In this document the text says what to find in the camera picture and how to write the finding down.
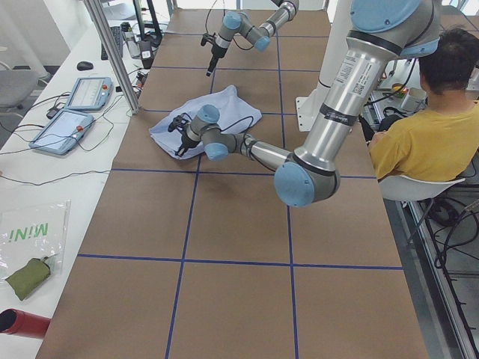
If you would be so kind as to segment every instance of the gray chair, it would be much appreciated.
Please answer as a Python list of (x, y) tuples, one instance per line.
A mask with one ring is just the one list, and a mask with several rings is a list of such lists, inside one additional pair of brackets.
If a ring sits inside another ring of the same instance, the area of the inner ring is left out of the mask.
[(33, 70), (12, 70), (5, 62), (0, 61), (4, 70), (0, 70), (0, 116), (17, 116), (12, 112), (15, 108), (23, 108), (24, 101), (38, 84), (38, 74)]

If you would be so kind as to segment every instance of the keyboard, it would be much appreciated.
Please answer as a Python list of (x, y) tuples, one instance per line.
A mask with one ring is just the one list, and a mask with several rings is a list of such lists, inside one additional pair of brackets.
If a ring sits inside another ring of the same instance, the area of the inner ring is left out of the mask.
[[(115, 40), (115, 45), (120, 53), (120, 56), (123, 57), (123, 35), (121, 34), (121, 27), (111, 26), (110, 31), (112, 32), (113, 39)], [(102, 44), (102, 53), (100, 58), (102, 60), (108, 60), (108, 55), (106, 54), (106, 50), (103, 44)]]

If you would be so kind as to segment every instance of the plastic bag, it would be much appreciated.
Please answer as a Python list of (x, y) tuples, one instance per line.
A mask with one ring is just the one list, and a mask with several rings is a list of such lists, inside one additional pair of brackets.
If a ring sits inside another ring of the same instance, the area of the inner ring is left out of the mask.
[(32, 258), (44, 258), (52, 275), (61, 271), (70, 201), (0, 213), (0, 287)]

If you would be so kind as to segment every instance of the label sticker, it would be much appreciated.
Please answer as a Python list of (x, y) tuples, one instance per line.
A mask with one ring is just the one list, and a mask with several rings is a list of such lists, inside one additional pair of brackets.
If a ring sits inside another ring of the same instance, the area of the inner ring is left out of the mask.
[(348, 93), (366, 97), (371, 85), (378, 79), (380, 65), (360, 57), (347, 55), (335, 82), (347, 86)]

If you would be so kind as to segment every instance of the blue tablet case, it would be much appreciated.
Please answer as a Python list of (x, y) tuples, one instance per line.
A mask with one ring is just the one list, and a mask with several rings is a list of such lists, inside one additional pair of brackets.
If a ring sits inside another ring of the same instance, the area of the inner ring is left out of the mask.
[(93, 123), (91, 114), (61, 109), (28, 145), (36, 150), (64, 155), (78, 144)]

